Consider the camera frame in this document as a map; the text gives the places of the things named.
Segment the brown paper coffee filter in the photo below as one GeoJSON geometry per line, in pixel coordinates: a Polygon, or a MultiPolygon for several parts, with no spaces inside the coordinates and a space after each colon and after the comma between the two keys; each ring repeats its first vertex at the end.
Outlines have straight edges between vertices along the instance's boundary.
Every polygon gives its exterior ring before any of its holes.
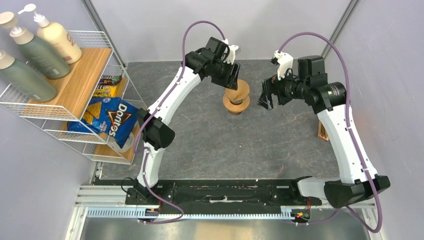
{"type": "Polygon", "coordinates": [[[241,105],[244,101],[247,100],[250,93],[249,84],[242,80],[237,80],[237,89],[228,89],[224,91],[223,102],[230,103],[233,105],[241,105]]]}

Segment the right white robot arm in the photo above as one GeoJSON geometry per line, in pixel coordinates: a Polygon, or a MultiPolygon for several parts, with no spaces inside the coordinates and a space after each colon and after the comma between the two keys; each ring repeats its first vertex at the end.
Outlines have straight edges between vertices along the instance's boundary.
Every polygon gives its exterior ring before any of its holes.
{"type": "Polygon", "coordinates": [[[277,73],[262,82],[258,105],[271,110],[272,96],[277,96],[280,106],[299,99],[312,107],[328,134],[339,170],[339,179],[294,179],[289,200],[300,205],[309,197],[319,198],[340,209],[371,199],[372,187],[377,193],[388,189],[389,177],[378,174],[359,139],[352,109],[346,104],[347,90],[341,82],[328,82],[324,59],[318,55],[299,58],[296,75],[290,54],[277,51],[271,62],[278,66],[277,73]]]}

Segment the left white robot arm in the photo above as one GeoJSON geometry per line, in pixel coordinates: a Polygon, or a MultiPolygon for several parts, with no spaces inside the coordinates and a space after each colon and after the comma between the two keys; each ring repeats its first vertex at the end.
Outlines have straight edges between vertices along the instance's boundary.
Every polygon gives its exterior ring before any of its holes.
{"type": "Polygon", "coordinates": [[[211,37],[205,47],[183,53],[181,66],[169,86],[151,106],[138,110],[140,129],[137,137],[143,141],[144,159],[134,189],[144,204],[152,204],[157,198],[153,187],[159,181],[163,154],[176,135],[169,127],[176,110],[206,77],[215,85],[237,90],[240,64],[235,59],[239,49],[227,39],[211,37]]]}

